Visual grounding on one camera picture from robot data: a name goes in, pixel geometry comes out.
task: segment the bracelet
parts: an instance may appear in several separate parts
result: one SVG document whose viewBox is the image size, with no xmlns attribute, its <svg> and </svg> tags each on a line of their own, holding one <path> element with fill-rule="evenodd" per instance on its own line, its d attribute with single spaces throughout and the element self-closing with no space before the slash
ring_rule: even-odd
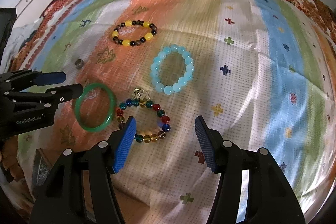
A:
<svg viewBox="0 0 336 224">
<path fill-rule="evenodd" d="M 110 100 L 110 105 L 109 105 L 107 116 L 105 120 L 102 122 L 102 124 L 97 127 L 91 128 L 91 127 L 87 127 L 86 125 L 84 125 L 83 122 L 81 121 L 80 109 L 81 109 L 81 105 L 84 101 L 85 96 L 90 92 L 90 90 L 93 90 L 94 88 L 102 88 L 103 90 L 107 92 L 109 96 L 109 100 Z M 106 85 L 101 84 L 101 83 L 92 83 L 90 85 L 87 85 L 84 88 L 82 95 L 77 99 L 76 104 L 75 104 L 75 116 L 76 116 L 77 122 L 79 123 L 82 129 L 89 131 L 89 132 L 97 132 L 97 131 L 103 130 L 105 127 L 109 125 L 110 121 L 113 120 L 115 105 L 116 105 L 115 95 L 112 92 L 112 90 L 110 90 Z"/>
<path fill-rule="evenodd" d="M 177 83 L 174 83 L 173 86 L 167 85 L 164 86 L 159 78 L 159 68 L 162 64 L 162 61 L 166 58 L 171 52 L 178 52 L 182 55 L 184 63 L 186 64 L 186 72 L 182 77 L 179 78 Z M 187 84 L 188 81 L 192 80 L 193 72 L 195 67 L 193 66 L 194 60 L 191 58 L 190 52 L 185 50 L 185 47 L 179 47 L 178 45 L 171 45 L 170 47 L 164 47 L 163 51 L 159 52 L 157 57 L 154 58 L 153 64 L 151 65 L 151 74 L 152 84 L 155 87 L 157 92 L 164 92 L 167 95 L 172 94 L 173 92 L 179 92 L 183 86 Z"/>
<path fill-rule="evenodd" d="M 141 26 L 144 26 L 146 28 L 150 28 L 151 29 L 151 32 L 149 33 L 146 33 L 144 35 L 144 37 L 141 37 L 139 40 L 136 40 L 136 41 L 131 41 L 129 39 L 119 39 L 118 36 L 119 36 L 119 32 L 120 29 L 122 27 L 129 27 L 129 26 L 132 26 L 132 25 L 141 25 Z M 113 30 L 113 33 L 111 34 L 111 37 L 113 39 L 113 41 L 115 42 L 115 44 L 119 44 L 119 45 L 123 45 L 123 46 L 132 46 L 134 47 L 135 45 L 137 46 L 140 46 L 141 43 L 145 43 L 146 41 L 148 40 L 151 40 L 153 38 L 154 35 L 156 35 L 157 33 L 157 27 L 153 24 L 153 23 L 149 23 L 148 21 L 141 21 L 141 20 L 126 20 L 125 22 L 121 23 L 120 25 L 117 25 L 116 28 Z"/>
<path fill-rule="evenodd" d="M 125 118 L 123 117 L 124 110 L 128 106 L 139 106 L 140 107 L 147 107 L 152 108 L 154 111 L 156 111 L 156 115 L 161 119 L 163 125 L 162 125 L 162 131 L 159 131 L 157 134 L 153 134 L 152 136 L 149 135 L 138 135 L 135 134 L 134 139 L 138 143 L 150 143 L 150 142 L 156 142 L 158 139 L 164 139 L 166 137 L 166 133 L 170 131 L 170 125 L 168 124 L 170 121 L 170 118 L 166 116 L 166 112 L 161 109 L 161 106 L 159 104 L 154 104 L 151 100 L 138 100 L 138 99 L 127 99 L 126 102 L 121 102 L 119 105 L 119 109 L 117 109 L 117 120 L 119 122 L 119 129 L 122 129 L 125 126 Z"/>
</svg>

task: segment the ring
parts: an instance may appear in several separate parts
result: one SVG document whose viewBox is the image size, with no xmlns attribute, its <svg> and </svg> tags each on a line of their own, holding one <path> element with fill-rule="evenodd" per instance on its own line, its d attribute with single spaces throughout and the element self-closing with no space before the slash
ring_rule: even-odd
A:
<svg viewBox="0 0 336 224">
<path fill-rule="evenodd" d="M 107 113 L 107 116 L 106 116 L 105 120 L 100 125 L 98 125 L 97 127 L 92 128 L 92 127 L 87 127 L 81 121 L 80 109 L 81 109 L 81 105 L 84 101 L 85 96 L 90 92 L 90 90 L 93 90 L 95 88 L 101 88 L 101 89 L 103 89 L 107 92 L 107 94 L 109 96 L 109 100 L 110 100 L 110 105 L 109 105 L 109 111 Z M 111 120 L 113 120 L 115 106 L 116 106 L 115 95 L 112 92 L 112 90 L 110 90 L 104 84 L 92 83 L 92 84 L 90 84 L 90 85 L 88 85 L 84 88 L 82 95 L 77 99 L 76 104 L 75 104 L 75 116 L 76 116 L 77 122 L 79 123 L 79 125 L 81 126 L 82 129 L 84 129 L 86 131 L 89 131 L 89 132 L 98 132 L 98 131 L 106 128 L 109 125 L 109 123 L 111 122 Z"/>
</svg>

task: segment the light blue beaded bracelet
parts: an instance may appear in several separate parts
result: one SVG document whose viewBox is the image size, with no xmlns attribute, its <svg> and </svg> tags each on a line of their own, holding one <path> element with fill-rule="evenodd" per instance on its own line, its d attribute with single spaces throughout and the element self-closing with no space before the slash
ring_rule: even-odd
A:
<svg viewBox="0 0 336 224">
<path fill-rule="evenodd" d="M 164 86 L 161 83 L 159 78 L 159 69 L 162 64 L 162 61 L 166 58 L 171 52 L 178 52 L 182 55 L 184 63 L 186 64 L 186 72 L 182 77 L 179 78 L 177 83 L 174 83 L 173 86 L 167 85 Z M 172 94 L 173 92 L 179 92 L 183 86 L 187 84 L 188 81 L 192 80 L 193 72 L 195 67 L 193 66 L 194 60 L 191 58 L 190 52 L 185 50 L 185 47 L 179 47 L 178 45 L 171 45 L 170 47 L 164 47 L 161 52 L 158 53 L 157 57 L 154 58 L 153 64 L 151 65 L 150 76 L 152 78 L 152 84 L 155 87 L 157 92 L 164 92 L 167 95 Z"/>
</svg>

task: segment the beaded bracelet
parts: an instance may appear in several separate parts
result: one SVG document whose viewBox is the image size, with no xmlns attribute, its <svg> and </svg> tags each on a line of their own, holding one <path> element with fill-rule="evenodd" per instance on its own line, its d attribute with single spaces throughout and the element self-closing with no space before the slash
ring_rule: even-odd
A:
<svg viewBox="0 0 336 224">
<path fill-rule="evenodd" d="M 119 36 L 119 32 L 120 29 L 122 27 L 129 27 L 129 26 L 132 26 L 132 25 L 141 25 L 141 26 L 144 26 L 146 28 L 150 28 L 151 29 L 151 32 L 149 33 L 146 33 L 144 35 L 144 37 L 141 37 L 139 40 L 136 40 L 136 41 L 131 41 L 129 39 L 119 39 L 118 36 Z M 111 34 L 111 37 L 113 39 L 113 41 L 115 42 L 115 44 L 119 44 L 119 45 L 123 45 L 123 46 L 132 46 L 134 47 L 135 45 L 137 46 L 140 46 L 141 43 L 145 43 L 146 41 L 148 40 L 151 40 L 153 38 L 154 35 L 156 35 L 157 33 L 157 27 L 153 24 L 153 23 L 149 23 L 148 21 L 141 21 L 141 20 L 126 20 L 125 22 L 121 23 L 120 25 L 117 25 L 116 28 L 113 30 L 113 33 Z"/>
<path fill-rule="evenodd" d="M 162 64 L 162 61 L 166 58 L 171 52 L 178 52 L 182 55 L 184 63 L 186 64 L 186 72 L 182 77 L 179 78 L 177 83 L 174 83 L 173 86 L 167 85 L 164 86 L 161 84 L 159 78 L 159 68 Z M 167 95 L 172 94 L 173 92 L 179 92 L 183 86 L 187 84 L 188 81 L 192 80 L 193 72 L 195 67 L 193 66 L 194 60 L 191 58 L 190 52 L 185 50 L 185 47 L 179 47 L 178 45 L 171 45 L 170 47 L 164 47 L 162 52 L 159 52 L 157 57 L 154 58 L 153 64 L 151 65 L 152 84 L 155 87 L 157 92 L 163 92 Z"/>
<path fill-rule="evenodd" d="M 138 135 L 135 134 L 134 139 L 138 142 L 138 143 L 150 143 L 152 142 L 156 142 L 158 139 L 164 139 L 166 137 L 166 133 L 168 131 L 170 131 L 170 125 L 168 124 L 170 121 L 170 118 L 168 116 L 166 116 L 166 112 L 161 109 L 161 106 L 159 104 L 154 104 L 153 101 L 151 100 L 138 100 L 138 99 L 127 99 L 126 102 L 121 102 L 119 105 L 119 109 L 117 109 L 116 113 L 117 113 L 117 120 L 119 122 L 119 129 L 122 129 L 125 126 L 125 118 L 123 117 L 124 114 L 124 110 L 128 107 L 128 106 L 139 106 L 140 107 L 147 107 L 147 108 L 152 108 L 154 111 L 156 111 L 156 114 L 159 118 L 161 118 L 161 121 L 163 123 L 162 125 L 162 131 L 159 131 L 158 134 L 153 134 L 152 136 L 149 135 Z"/>
</svg>

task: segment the patterned fabric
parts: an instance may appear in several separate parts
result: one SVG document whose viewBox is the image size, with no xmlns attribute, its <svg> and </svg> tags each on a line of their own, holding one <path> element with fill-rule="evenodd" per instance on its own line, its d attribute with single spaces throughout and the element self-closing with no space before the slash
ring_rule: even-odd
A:
<svg viewBox="0 0 336 224">
<path fill-rule="evenodd" d="M 35 36 L 13 60 L 13 70 L 62 70 L 65 84 L 101 82 L 120 102 L 140 86 L 169 113 L 173 130 L 167 137 L 132 144 L 124 169 L 112 176 L 116 187 L 150 206 L 141 223 L 206 223 L 219 175 L 204 164 L 194 132 L 197 115 L 242 149 L 267 147 L 306 220 L 319 210 L 335 179 L 336 143 L 336 25 L 320 1 L 54 0 L 43 16 Z M 110 34 L 127 19 L 154 22 L 158 34 L 140 47 L 115 45 Z M 144 34 L 143 28 L 125 31 L 121 38 Z M 150 65 L 174 43 L 191 53 L 195 72 L 180 93 L 167 96 L 153 88 Z M 74 67 L 78 58 L 85 61 L 79 71 Z M 169 55 L 160 72 L 162 83 L 177 82 L 183 68 L 180 55 Z M 83 120 L 96 126 L 107 109 L 105 94 L 93 90 L 83 103 Z M 158 131 L 148 111 L 127 110 L 139 134 Z M 18 136 L 17 158 L 28 186 L 36 149 L 81 151 L 117 129 L 115 119 L 99 133 L 85 132 L 76 122 L 73 102 L 59 105 L 52 128 Z M 244 219 L 247 182 L 244 173 L 237 221 Z"/>
</svg>

